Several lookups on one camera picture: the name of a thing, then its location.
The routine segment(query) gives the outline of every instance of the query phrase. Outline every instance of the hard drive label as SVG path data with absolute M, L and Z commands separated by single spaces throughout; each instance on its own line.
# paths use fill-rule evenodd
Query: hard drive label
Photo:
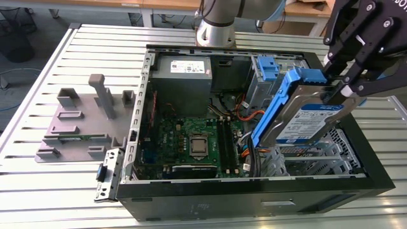
M 202 61 L 170 61 L 170 73 L 202 73 Z
M 324 127 L 325 119 L 337 114 L 342 107 L 342 105 L 304 105 L 280 132 L 276 142 L 280 144 L 306 142 Z

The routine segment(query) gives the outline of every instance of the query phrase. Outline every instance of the cpu socket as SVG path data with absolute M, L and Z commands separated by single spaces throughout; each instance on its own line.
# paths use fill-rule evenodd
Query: cpu socket
M 189 156 L 201 160 L 208 156 L 208 137 L 202 135 L 189 135 Z

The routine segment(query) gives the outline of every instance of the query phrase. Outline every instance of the small circuit board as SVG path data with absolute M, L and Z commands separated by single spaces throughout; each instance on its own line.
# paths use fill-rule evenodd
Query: small circuit board
M 226 123 L 229 134 L 222 136 L 218 124 Z M 208 118 L 165 118 L 157 127 L 153 147 L 144 148 L 144 168 L 150 179 L 165 179 L 165 173 L 196 166 L 201 171 L 216 172 L 214 177 L 238 177 L 236 140 L 241 123 Z

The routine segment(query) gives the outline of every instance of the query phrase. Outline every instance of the hard drive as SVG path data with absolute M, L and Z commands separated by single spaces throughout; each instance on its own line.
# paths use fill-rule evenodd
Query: hard drive
M 340 105 L 324 105 L 321 95 L 330 87 L 320 70 L 296 68 L 286 72 L 253 130 L 254 147 L 310 145 L 322 137 L 364 100 L 354 96 Z

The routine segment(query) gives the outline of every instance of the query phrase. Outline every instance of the sticker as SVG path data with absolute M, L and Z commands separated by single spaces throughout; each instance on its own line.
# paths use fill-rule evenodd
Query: sticker
M 201 73 L 204 74 L 202 61 L 170 61 L 170 73 Z
M 242 170 L 249 171 L 249 164 L 242 164 Z
M 74 141 L 81 141 L 80 137 L 66 137 L 66 138 L 58 138 L 60 141 L 64 142 L 74 142 Z
M 284 130 L 280 132 L 277 143 L 304 143 L 325 125 L 325 119 L 337 114 L 342 105 L 306 104 L 296 112 Z
M 245 109 L 248 108 L 248 103 L 246 102 L 241 102 L 241 106 L 244 106 L 245 107 Z
M 138 4 L 128 4 L 128 3 L 121 3 L 122 6 L 132 6 L 132 7 L 140 7 Z

